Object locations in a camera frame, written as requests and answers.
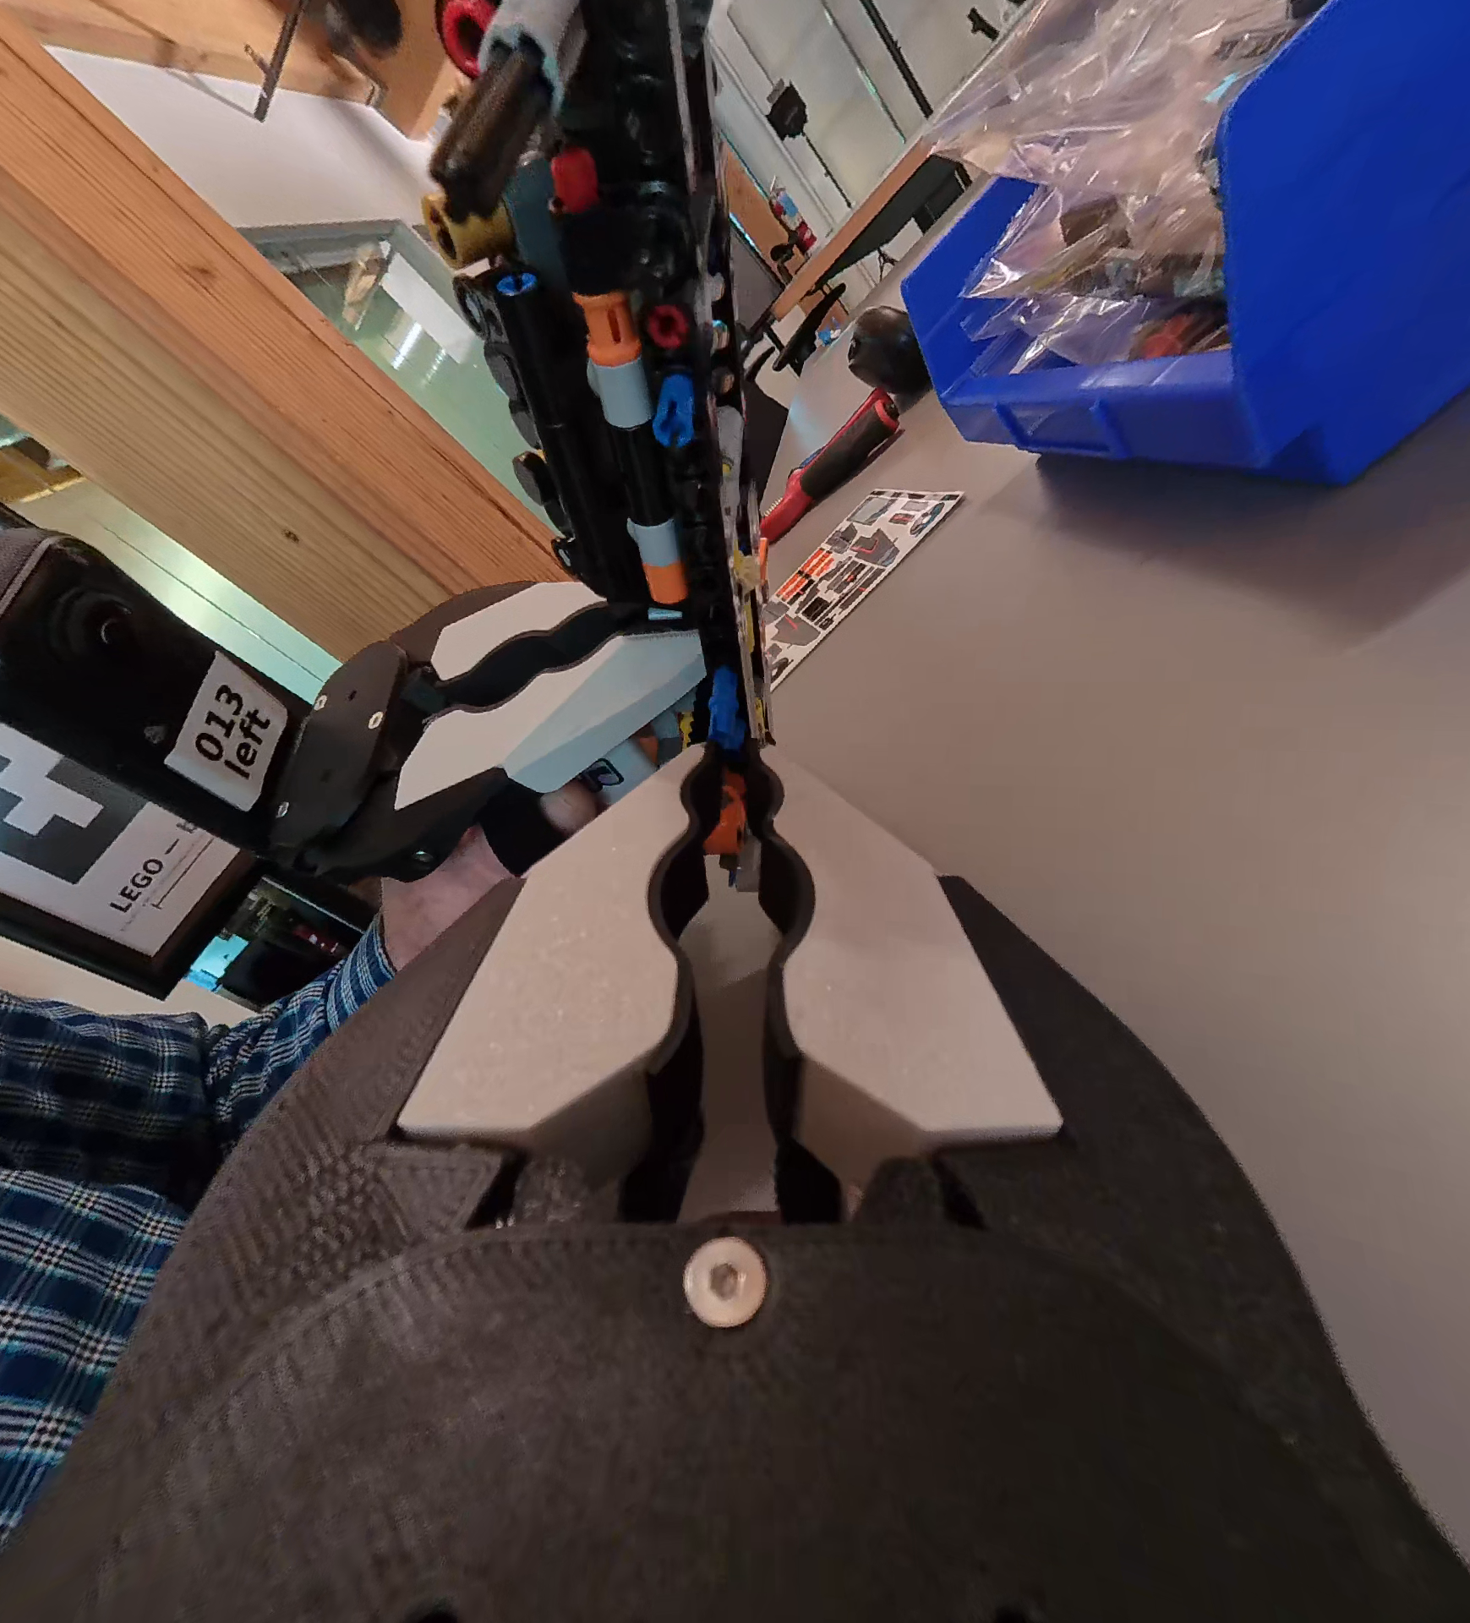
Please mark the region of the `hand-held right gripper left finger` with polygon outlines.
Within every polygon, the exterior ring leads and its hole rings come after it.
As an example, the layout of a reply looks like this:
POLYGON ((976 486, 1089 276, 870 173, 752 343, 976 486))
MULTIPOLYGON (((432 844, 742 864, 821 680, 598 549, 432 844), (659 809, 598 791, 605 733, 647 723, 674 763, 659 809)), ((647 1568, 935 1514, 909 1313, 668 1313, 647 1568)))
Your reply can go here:
POLYGON ((682 930, 705 906, 705 745, 519 881, 396 1117, 421 1145, 558 1159, 630 1222, 681 1215, 705 1138, 682 930))

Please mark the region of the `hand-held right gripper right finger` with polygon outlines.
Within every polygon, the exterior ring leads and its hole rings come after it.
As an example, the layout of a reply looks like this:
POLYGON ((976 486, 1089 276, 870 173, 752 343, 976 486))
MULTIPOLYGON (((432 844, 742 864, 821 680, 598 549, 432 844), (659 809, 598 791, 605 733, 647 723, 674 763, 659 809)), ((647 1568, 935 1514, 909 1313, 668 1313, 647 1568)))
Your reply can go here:
POLYGON ((764 750, 764 1108, 786 1222, 894 1159, 1051 1140, 1028 1046, 935 867, 764 750))

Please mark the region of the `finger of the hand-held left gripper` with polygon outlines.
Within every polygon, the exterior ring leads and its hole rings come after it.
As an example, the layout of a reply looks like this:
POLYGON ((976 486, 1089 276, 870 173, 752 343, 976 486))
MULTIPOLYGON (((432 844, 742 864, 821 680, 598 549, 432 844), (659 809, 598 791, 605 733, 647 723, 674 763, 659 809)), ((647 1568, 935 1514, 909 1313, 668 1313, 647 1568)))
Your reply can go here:
POLYGON ((695 630, 610 636, 492 708, 457 706, 432 719, 400 767, 394 806, 495 769, 525 788, 559 788, 703 676, 705 646, 695 630))
POLYGON ((687 690, 687 630, 588 586, 538 581, 453 598, 399 635, 399 713, 487 712, 522 698, 540 716, 654 713, 687 690))

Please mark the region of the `black lego technic model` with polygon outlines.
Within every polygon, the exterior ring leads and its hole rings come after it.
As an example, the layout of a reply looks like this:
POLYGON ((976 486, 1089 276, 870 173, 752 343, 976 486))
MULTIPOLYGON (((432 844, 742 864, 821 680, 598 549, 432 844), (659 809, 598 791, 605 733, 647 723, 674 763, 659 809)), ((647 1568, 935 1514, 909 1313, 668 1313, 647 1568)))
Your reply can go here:
POLYGON ((705 835, 753 883, 747 760, 770 743, 714 4, 435 4, 464 83, 425 223, 528 447, 567 576, 632 630, 695 630, 676 738, 722 760, 705 835))

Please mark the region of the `lego sticker sheet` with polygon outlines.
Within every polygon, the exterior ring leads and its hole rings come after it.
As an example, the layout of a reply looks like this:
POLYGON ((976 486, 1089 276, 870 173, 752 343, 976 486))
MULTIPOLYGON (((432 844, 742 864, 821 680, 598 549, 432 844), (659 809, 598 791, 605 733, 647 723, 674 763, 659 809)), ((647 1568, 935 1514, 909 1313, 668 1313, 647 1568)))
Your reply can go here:
POLYGON ((959 490, 870 490, 770 590, 760 622, 770 688, 777 688, 962 503, 959 490))

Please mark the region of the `pile of clear lego bags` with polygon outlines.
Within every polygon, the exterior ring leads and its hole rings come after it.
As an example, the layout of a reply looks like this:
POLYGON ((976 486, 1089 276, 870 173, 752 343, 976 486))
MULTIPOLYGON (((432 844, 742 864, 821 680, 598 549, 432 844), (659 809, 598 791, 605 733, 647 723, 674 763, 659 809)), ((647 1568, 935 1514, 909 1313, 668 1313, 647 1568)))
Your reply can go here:
POLYGON ((1229 347, 1215 143, 1319 4, 1038 1, 935 124, 1026 200, 961 276, 980 377, 1229 347))

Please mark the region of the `person's left hand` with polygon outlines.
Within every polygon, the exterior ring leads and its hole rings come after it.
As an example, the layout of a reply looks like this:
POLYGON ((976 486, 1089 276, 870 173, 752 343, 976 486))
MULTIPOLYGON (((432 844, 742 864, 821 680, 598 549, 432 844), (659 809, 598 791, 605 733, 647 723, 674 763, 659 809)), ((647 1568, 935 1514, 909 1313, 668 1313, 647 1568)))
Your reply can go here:
MULTIPOLYGON (((540 796, 541 819, 559 839, 577 834, 602 810, 602 799, 582 782, 540 796)), ((392 969, 405 969, 453 922, 468 914, 511 870, 501 862, 481 827, 470 827, 450 855, 418 879, 382 879, 379 925, 392 969)))

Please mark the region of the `black rounded object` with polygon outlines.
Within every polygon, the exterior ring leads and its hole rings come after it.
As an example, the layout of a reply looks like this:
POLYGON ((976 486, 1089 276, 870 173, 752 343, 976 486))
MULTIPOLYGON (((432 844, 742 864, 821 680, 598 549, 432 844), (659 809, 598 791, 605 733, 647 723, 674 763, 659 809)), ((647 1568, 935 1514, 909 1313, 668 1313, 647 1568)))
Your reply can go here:
POLYGON ((930 369, 908 310, 901 305, 865 305, 854 314, 849 372, 865 387, 915 400, 930 390, 930 369))

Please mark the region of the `blue storage bin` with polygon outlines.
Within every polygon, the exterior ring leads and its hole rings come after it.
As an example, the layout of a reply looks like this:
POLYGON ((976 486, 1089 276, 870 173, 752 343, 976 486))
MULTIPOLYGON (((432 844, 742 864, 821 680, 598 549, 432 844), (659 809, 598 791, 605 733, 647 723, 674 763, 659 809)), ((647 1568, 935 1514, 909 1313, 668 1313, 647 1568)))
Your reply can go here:
POLYGON ((972 441, 1343 485, 1470 385, 1470 4, 1319 4, 1215 143, 1229 347, 972 372, 961 276, 1026 200, 990 175, 904 278, 972 441))

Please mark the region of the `red black handled tool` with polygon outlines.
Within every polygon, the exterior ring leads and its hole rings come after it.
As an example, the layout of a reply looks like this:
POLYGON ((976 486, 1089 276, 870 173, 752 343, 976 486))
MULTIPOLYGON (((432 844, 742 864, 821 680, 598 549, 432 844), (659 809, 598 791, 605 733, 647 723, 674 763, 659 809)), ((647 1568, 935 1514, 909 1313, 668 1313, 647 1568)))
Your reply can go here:
POLYGON ((844 486, 898 431, 901 411, 894 394, 875 387, 825 447, 789 472, 779 498, 760 520, 759 539, 763 546, 786 536, 810 506, 844 486))

